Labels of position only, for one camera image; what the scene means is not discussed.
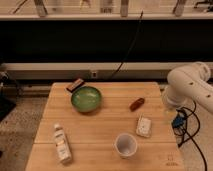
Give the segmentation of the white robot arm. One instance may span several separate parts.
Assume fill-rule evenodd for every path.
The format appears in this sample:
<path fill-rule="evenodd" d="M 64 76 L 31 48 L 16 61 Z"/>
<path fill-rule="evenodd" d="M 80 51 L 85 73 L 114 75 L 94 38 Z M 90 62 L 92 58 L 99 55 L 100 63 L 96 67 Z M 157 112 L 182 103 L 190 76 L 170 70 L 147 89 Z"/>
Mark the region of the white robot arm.
<path fill-rule="evenodd" d="M 180 66 L 167 75 L 168 85 L 162 92 L 166 122 L 171 124 L 176 110 L 183 107 L 188 99 L 201 105 L 213 114 L 213 86 L 207 83 L 211 70 L 204 62 Z"/>

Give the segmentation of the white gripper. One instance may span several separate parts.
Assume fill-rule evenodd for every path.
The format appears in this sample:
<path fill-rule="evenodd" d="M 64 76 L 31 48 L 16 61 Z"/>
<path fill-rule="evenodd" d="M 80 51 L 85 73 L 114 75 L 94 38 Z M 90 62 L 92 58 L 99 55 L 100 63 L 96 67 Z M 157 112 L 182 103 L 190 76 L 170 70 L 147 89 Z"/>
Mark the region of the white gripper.
<path fill-rule="evenodd" d="M 176 109 L 183 104 L 183 97 L 172 87 L 166 87 L 162 93 L 162 102 L 166 123 L 171 124 L 176 117 Z"/>

